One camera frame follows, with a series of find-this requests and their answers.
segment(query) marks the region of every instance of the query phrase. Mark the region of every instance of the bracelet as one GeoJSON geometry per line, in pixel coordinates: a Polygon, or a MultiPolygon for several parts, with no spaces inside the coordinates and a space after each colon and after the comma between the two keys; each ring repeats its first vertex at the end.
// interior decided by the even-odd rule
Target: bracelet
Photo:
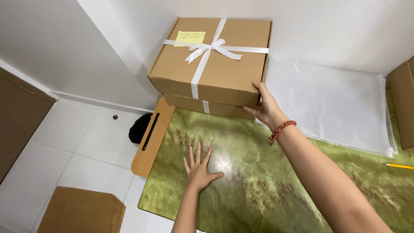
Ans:
{"type": "Polygon", "coordinates": [[[269,137],[270,142],[268,144],[273,145],[274,141],[276,141],[277,138],[277,134],[286,126],[288,125],[294,125],[296,126],[296,121],[286,121],[285,123],[283,123],[281,126],[277,127],[274,131],[273,134],[269,137]]]}

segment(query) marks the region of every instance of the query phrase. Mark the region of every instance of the desk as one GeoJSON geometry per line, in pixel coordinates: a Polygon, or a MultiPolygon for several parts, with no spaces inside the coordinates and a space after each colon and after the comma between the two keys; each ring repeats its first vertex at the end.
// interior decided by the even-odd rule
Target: desk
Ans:
{"type": "MultiPolygon", "coordinates": [[[[414,156],[401,150],[389,91],[387,97],[400,153],[395,159],[311,141],[345,171],[394,232],[413,232],[414,171],[383,165],[414,165],[414,156]]],[[[138,208],[175,219],[187,181],[183,156],[188,160],[188,146],[201,141],[202,155],[213,146],[208,171],[225,175],[201,191],[198,229],[332,232],[281,148],[267,145],[270,134],[252,121],[175,109],[138,208]]]]}

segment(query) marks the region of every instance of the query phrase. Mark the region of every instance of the yellow pencil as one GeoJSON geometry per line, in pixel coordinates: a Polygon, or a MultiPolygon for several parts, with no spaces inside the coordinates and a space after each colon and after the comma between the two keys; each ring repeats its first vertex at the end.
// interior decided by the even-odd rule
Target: yellow pencil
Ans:
{"type": "Polygon", "coordinates": [[[402,168],[414,169],[414,167],[412,166],[398,165],[398,164],[392,164],[392,163],[384,163],[384,165],[387,165],[390,167],[402,167],[402,168]]]}

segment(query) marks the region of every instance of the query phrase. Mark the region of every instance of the white tile floor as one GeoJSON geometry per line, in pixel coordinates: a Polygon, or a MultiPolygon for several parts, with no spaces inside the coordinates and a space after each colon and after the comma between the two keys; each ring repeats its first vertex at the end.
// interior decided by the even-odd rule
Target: white tile floor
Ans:
{"type": "Polygon", "coordinates": [[[139,117],[60,99],[0,185],[0,226],[37,232],[60,185],[112,193],[123,201],[121,233],[170,232],[173,221],[137,208],[146,179],[130,170],[137,145],[128,132],[139,117]]]}

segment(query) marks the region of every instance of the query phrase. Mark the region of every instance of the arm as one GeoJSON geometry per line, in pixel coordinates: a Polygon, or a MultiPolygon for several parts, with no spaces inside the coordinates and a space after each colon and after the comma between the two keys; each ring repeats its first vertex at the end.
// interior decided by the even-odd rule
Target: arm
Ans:
{"type": "Polygon", "coordinates": [[[195,220],[197,218],[197,199],[201,189],[206,187],[211,181],[224,176],[224,173],[207,173],[207,164],[210,160],[212,148],[207,151],[207,155],[201,162],[201,144],[197,145],[197,155],[194,161],[193,148],[190,146],[190,167],[187,159],[184,159],[184,167],[188,175],[188,186],[184,191],[183,200],[176,216],[171,233],[194,233],[195,220]]]}
{"type": "MultiPolygon", "coordinates": [[[[244,107],[274,131],[289,119],[264,83],[254,83],[262,95],[256,109],[244,107]]],[[[352,180],[293,125],[279,132],[277,142],[301,184],[336,233],[392,231],[377,215],[352,180]]]]}

